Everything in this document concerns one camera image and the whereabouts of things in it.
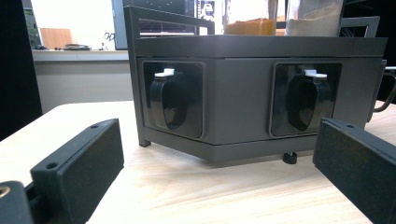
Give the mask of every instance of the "light wood surface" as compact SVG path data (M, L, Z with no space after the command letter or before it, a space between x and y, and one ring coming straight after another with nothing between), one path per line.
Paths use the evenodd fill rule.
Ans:
M66 44L73 43L70 29L40 28L43 45L47 49L64 49Z
M370 133L396 144L396 105ZM120 119L125 164L89 223L370 223L312 163L281 156L207 163L138 145L133 102L61 105L0 142L0 182L29 184L30 169L86 127Z

